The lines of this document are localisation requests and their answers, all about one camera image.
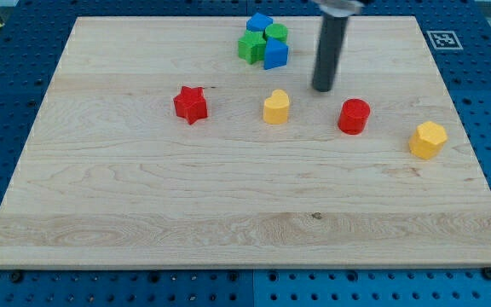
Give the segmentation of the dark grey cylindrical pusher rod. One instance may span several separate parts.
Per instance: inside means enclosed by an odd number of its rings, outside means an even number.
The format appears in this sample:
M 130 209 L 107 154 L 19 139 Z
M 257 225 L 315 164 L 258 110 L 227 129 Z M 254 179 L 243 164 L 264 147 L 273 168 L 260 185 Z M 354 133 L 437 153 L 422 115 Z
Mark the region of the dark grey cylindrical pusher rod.
M 312 87 L 319 92 L 328 92 L 333 87 L 348 19 L 347 16 L 322 16 L 312 78 Z

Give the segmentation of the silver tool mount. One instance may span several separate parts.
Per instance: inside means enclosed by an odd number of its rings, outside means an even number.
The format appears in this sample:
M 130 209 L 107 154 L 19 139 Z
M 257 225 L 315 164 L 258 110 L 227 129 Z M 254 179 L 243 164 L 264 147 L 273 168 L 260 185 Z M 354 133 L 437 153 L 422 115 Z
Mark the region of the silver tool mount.
M 359 14 L 364 4 L 357 0 L 313 0 L 322 12 L 334 17 L 349 17 Z

